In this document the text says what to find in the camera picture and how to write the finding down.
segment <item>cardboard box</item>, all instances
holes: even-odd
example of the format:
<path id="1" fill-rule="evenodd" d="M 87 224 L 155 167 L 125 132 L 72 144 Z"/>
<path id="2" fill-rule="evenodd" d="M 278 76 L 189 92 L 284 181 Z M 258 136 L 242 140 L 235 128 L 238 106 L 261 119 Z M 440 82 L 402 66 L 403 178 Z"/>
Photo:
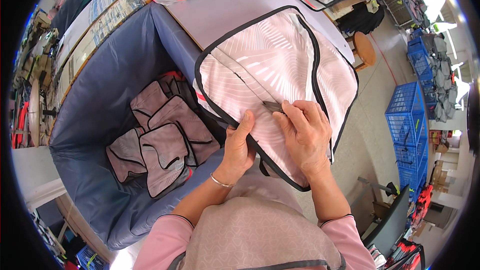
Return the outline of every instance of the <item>cardboard box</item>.
<path id="1" fill-rule="evenodd" d="M 450 147 L 450 144 L 448 144 L 448 142 L 445 142 L 444 144 L 438 145 L 435 152 L 436 153 L 447 153 L 449 147 Z"/>
<path id="2" fill-rule="evenodd" d="M 441 166 L 436 166 L 433 170 L 433 174 L 431 176 L 430 182 L 432 184 L 438 183 L 438 180 L 440 179 L 441 174 L 442 174 L 442 167 Z"/>
<path id="3" fill-rule="evenodd" d="M 442 170 L 440 173 L 440 178 L 438 179 L 439 185 L 445 185 L 445 180 L 447 179 L 448 171 Z"/>
<path id="4" fill-rule="evenodd" d="M 425 226 L 427 226 L 427 222 L 422 221 L 422 223 L 417 227 L 417 229 L 415 230 L 415 232 L 413 232 L 413 235 L 416 236 L 416 237 L 419 237 L 419 236 L 422 234 L 423 229 L 425 228 Z"/>
<path id="5" fill-rule="evenodd" d="M 434 184 L 433 185 L 433 190 L 442 192 L 444 190 L 444 186 L 442 184 Z"/>

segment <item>wooden stool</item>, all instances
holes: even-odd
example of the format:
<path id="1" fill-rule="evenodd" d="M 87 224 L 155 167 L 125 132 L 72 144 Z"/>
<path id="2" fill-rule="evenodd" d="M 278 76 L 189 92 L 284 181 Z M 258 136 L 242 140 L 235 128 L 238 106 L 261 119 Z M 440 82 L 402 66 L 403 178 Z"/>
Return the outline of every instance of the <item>wooden stool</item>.
<path id="1" fill-rule="evenodd" d="M 357 31 L 353 36 L 345 39 L 347 42 L 353 42 L 353 55 L 358 56 L 362 63 L 355 67 L 355 71 L 375 65 L 376 54 L 372 43 L 362 32 Z"/>

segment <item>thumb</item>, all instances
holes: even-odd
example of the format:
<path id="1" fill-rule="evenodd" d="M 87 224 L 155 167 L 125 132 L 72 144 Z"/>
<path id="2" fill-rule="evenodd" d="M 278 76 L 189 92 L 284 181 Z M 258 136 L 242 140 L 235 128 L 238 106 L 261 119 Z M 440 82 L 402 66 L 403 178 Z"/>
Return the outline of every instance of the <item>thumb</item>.
<path id="1" fill-rule="evenodd" d="M 278 121 L 278 124 L 283 130 L 286 138 L 289 138 L 295 134 L 295 127 L 286 115 L 282 114 L 281 112 L 275 111 L 272 116 Z"/>
<path id="2" fill-rule="evenodd" d="M 255 116 L 252 111 L 247 110 L 243 115 L 243 119 L 241 120 L 240 124 L 238 125 L 237 129 L 235 130 L 235 135 L 237 138 L 245 140 L 247 135 L 252 131 L 255 124 Z"/>

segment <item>white pillar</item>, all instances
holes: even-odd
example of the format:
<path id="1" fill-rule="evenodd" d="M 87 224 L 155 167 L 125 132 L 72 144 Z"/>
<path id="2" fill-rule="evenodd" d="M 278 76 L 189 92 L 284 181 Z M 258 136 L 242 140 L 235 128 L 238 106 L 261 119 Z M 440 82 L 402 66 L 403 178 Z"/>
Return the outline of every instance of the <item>white pillar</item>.
<path id="1" fill-rule="evenodd" d="M 66 193 L 48 146 L 11 151 L 15 174 L 28 210 Z"/>

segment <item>blue crate stack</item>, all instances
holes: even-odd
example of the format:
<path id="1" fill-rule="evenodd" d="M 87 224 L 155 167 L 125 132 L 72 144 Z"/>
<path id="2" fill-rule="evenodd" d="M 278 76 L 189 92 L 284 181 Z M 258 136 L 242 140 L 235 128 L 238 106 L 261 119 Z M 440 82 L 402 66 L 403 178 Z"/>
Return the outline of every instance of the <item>blue crate stack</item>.
<path id="1" fill-rule="evenodd" d="M 90 247 L 85 246 L 77 253 L 80 266 L 87 270 L 108 270 L 110 265 L 97 255 Z"/>
<path id="2" fill-rule="evenodd" d="M 427 117 L 430 120 L 435 120 L 437 97 L 434 92 L 434 76 L 428 64 L 428 51 L 421 36 L 408 42 L 408 58 L 420 81 L 427 107 Z"/>
<path id="3" fill-rule="evenodd" d="M 395 88 L 385 117 L 392 135 L 400 189 L 410 185 L 410 201 L 417 201 L 428 164 L 427 119 L 417 82 Z"/>

